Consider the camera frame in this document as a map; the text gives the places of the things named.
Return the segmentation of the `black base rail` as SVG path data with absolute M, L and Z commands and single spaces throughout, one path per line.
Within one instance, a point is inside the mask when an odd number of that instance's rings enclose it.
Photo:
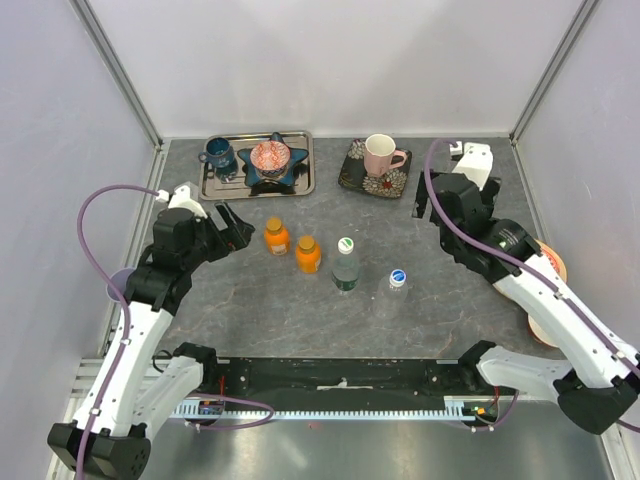
M 276 358 L 214 355 L 213 348 L 183 343 L 158 358 L 183 354 L 204 362 L 196 392 L 226 401 L 278 410 L 435 408 L 445 397 L 515 393 L 494 387 L 456 360 L 375 358 Z

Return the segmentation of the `left orange juice bottle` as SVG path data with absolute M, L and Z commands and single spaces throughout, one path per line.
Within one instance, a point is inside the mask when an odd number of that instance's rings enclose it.
M 280 218 L 270 217 L 266 221 L 264 238 L 271 254 L 281 256 L 289 252 L 290 235 Z

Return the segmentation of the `blue mug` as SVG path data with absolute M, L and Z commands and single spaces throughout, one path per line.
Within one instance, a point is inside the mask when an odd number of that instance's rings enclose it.
M 198 154 L 201 163 L 210 164 L 215 169 L 234 169 L 237 167 L 235 152 L 231 143 L 224 137 L 209 139 L 204 150 Z

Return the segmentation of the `blue white bottle cap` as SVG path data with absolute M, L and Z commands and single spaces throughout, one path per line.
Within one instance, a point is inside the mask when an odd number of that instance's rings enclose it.
M 389 276 L 389 282 L 395 288 L 402 287 L 405 284 L 406 280 L 406 272 L 401 269 L 394 269 Z

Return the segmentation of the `right orange juice bottle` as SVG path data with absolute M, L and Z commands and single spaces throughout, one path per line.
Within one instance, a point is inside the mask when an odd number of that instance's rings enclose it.
M 312 236 L 305 235 L 299 238 L 295 255 L 298 268 L 303 273 L 314 274 L 318 272 L 322 261 L 322 251 Z

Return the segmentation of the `clear plastic bottle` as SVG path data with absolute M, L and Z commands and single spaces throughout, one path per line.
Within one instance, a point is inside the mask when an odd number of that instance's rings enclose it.
M 391 272 L 380 280 L 374 297 L 373 314 L 379 319 L 387 320 L 396 317 L 408 294 L 407 280 L 400 288 L 395 288 L 390 284 L 389 276 Z

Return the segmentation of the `water bottle green label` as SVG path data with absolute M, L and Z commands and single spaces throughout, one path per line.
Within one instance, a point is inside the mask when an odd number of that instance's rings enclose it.
M 338 240 L 331 275 L 334 285 L 341 292 L 349 292 L 356 287 L 360 277 L 360 261 L 350 237 Z

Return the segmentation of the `blue star-shaped plate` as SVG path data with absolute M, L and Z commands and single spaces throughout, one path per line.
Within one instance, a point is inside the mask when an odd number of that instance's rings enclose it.
M 245 164 L 247 168 L 245 184 L 249 187 L 254 187 L 259 183 L 271 182 L 271 183 L 282 184 L 286 187 L 291 187 L 295 183 L 294 168 L 308 158 L 309 151 L 307 149 L 290 147 L 285 143 L 284 137 L 278 132 L 272 133 L 267 140 L 263 140 L 261 142 L 269 141 L 269 140 L 282 142 L 290 149 L 291 159 L 289 161 L 288 169 L 283 175 L 279 177 L 273 177 L 273 178 L 263 177 L 255 170 L 255 168 L 251 165 L 251 162 L 250 162 L 250 152 L 255 146 L 252 148 L 240 149 L 236 152 L 236 155 Z

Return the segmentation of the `white bowl red rim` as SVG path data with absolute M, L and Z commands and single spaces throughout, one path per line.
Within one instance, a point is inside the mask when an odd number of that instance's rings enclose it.
M 531 316 L 528 316 L 527 320 L 529 331 L 537 342 L 550 348 L 558 349 L 558 345 L 556 344 L 556 342 L 543 331 L 543 329 Z

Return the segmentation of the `purple cup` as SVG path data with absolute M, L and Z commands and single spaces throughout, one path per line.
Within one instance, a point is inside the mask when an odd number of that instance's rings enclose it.
M 128 278 L 135 271 L 134 268 L 123 268 L 115 272 L 107 283 L 107 296 L 114 302 L 119 302 L 119 296 L 123 296 L 126 290 Z

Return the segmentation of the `orange juice bottle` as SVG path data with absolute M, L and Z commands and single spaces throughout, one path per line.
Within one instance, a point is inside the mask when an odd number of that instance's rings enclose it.
M 303 273 L 314 274 L 318 272 L 322 261 L 322 251 L 312 236 L 305 235 L 299 238 L 295 255 L 298 268 Z
M 271 254 L 281 256 L 289 252 L 290 235 L 280 218 L 270 217 L 266 221 L 264 238 Z

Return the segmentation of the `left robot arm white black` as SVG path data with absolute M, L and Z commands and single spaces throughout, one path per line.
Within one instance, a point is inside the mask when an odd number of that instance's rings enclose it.
M 255 232 L 225 202 L 216 210 L 220 229 L 200 207 L 168 207 L 152 229 L 124 290 L 111 346 L 81 407 L 68 423 L 51 427 L 47 443 L 77 478 L 137 479 L 152 440 L 191 393 L 219 386 L 214 349 L 185 342 L 148 389 L 142 387 L 165 331 L 205 263 L 246 248 Z

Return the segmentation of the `black floral square plate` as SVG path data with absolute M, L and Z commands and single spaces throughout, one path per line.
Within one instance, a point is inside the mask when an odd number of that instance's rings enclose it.
M 338 184 L 347 190 L 374 197 L 399 199 L 408 182 L 412 152 L 400 149 L 401 155 L 393 158 L 392 168 L 379 177 L 366 171 L 365 152 L 365 140 L 354 139 L 342 164 Z

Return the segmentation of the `beige plate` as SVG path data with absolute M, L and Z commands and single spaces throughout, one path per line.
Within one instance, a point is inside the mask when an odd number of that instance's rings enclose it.
M 550 263 L 551 267 L 553 267 L 556 275 L 563 281 L 563 282 L 567 282 L 568 279 L 568 274 L 567 274 L 567 269 L 566 269 L 566 265 L 564 263 L 564 261 L 560 258 L 560 256 L 551 248 L 549 247 L 547 244 L 545 244 L 544 242 L 542 242 L 539 239 L 534 239 L 535 242 L 538 244 L 541 253 L 544 254 L 544 256 L 547 258 L 548 262 Z M 499 246 L 500 248 L 502 248 L 503 250 L 508 249 L 507 246 L 507 242 L 505 240 L 501 240 L 499 242 Z M 505 296 L 506 298 L 511 300 L 511 297 L 509 297 L 505 291 L 503 289 L 501 289 L 501 287 L 497 286 L 496 283 L 492 283 L 492 286 L 498 291 L 500 292 L 500 294 L 502 294 L 503 296 Z

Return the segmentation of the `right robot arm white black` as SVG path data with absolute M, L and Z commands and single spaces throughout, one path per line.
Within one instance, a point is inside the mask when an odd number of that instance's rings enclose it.
M 459 384 L 473 394 L 492 385 L 533 395 L 600 435 L 639 398 L 639 352 L 571 291 L 521 225 L 494 217 L 499 189 L 495 177 L 479 188 L 462 173 L 425 172 L 414 215 L 428 214 L 442 250 L 525 310 L 564 358 L 518 354 L 480 341 L 459 360 Z

